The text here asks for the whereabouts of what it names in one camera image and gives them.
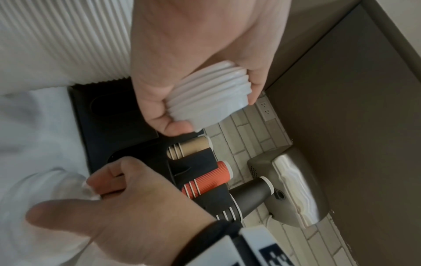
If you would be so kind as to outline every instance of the black organizer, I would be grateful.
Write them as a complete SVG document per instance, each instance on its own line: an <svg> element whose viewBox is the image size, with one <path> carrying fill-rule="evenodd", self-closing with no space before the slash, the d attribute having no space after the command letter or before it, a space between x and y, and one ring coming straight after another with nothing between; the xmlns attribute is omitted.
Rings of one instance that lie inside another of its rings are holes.
<svg viewBox="0 0 421 266"><path fill-rule="evenodd" d="M178 160L167 157L167 148L195 138L203 131L177 137L157 133L142 117L131 79L75 85L69 88L91 173L124 156L133 156L163 175L178 189L218 167L210 148ZM232 200L226 185L195 198L216 215Z"/></svg>

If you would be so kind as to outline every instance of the black cup holder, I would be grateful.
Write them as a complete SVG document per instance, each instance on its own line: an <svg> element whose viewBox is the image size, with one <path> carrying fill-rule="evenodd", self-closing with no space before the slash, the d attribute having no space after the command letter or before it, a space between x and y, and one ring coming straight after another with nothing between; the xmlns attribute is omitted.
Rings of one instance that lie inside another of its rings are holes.
<svg viewBox="0 0 421 266"><path fill-rule="evenodd" d="M96 97L90 105L91 111L100 117L139 111L133 90Z"/></svg>

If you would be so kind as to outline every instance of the air vent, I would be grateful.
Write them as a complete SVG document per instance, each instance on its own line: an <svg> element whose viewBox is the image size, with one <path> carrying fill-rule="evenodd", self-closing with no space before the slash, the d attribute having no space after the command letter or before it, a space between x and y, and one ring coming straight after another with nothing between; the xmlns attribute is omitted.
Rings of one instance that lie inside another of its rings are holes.
<svg viewBox="0 0 421 266"><path fill-rule="evenodd" d="M259 177L259 175L257 174L256 169L254 169L254 167L253 167L253 166L250 166L250 173L251 173L251 176L252 176L253 178L258 178L258 177Z"/></svg>

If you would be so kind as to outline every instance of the gray wall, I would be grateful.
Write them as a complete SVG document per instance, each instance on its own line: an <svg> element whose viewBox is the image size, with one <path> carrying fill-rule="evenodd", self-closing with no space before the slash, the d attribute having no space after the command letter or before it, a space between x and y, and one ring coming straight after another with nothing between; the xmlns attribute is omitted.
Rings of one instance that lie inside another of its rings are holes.
<svg viewBox="0 0 421 266"><path fill-rule="evenodd" d="M360 266L419 265L421 83L364 9L267 94Z"/></svg>
<svg viewBox="0 0 421 266"><path fill-rule="evenodd" d="M358 2L359 0L292 0L285 33L273 59L266 88Z"/></svg>

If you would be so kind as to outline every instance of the stack of cup lids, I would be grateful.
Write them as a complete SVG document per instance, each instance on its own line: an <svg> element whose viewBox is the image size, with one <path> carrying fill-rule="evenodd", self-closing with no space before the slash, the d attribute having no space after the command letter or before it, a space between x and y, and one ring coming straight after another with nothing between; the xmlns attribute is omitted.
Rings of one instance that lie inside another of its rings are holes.
<svg viewBox="0 0 421 266"><path fill-rule="evenodd" d="M187 120L198 132L246 107L250 93L247 70L223 61L181 80L165 100L175 121Z"/></svg>

